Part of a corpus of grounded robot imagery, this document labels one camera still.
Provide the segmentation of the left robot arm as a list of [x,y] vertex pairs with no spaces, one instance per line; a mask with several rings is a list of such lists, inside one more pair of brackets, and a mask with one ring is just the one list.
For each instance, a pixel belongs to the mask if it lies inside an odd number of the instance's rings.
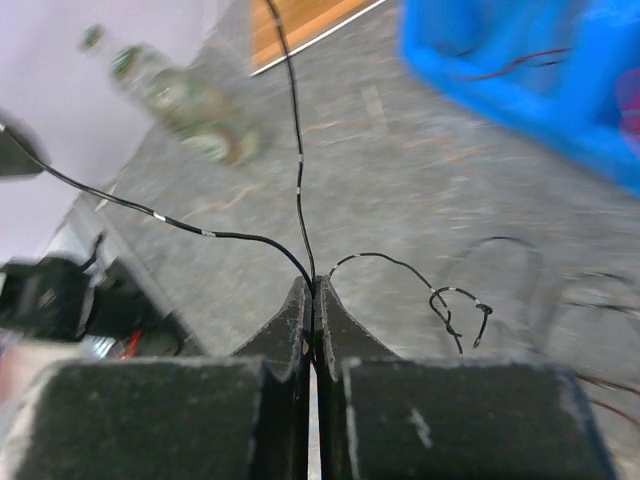
[[62,252],[2,265],[3,345],[70,342],[120,360],[204,354],[95,201],[78,198],[55,242]]

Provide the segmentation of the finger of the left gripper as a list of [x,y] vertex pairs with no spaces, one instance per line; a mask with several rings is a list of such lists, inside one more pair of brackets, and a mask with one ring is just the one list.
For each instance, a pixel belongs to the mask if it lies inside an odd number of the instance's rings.
[[35,176],[49,165],[34,131],[4,109],[0,150],[2,176]]

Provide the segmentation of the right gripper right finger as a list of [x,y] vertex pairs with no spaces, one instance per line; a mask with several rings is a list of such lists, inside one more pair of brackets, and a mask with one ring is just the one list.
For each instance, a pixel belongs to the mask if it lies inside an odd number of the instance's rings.
[[326,479],[613,479],[587,397],[525,355],[404,359],[316,283]]

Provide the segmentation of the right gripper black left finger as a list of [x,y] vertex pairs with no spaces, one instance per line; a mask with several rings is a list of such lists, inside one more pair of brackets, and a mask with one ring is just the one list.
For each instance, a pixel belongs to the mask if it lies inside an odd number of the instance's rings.
[[312,302],[281,309],[226,357],[92,360],[54,348],[14,403],[5,479],[303,479]]

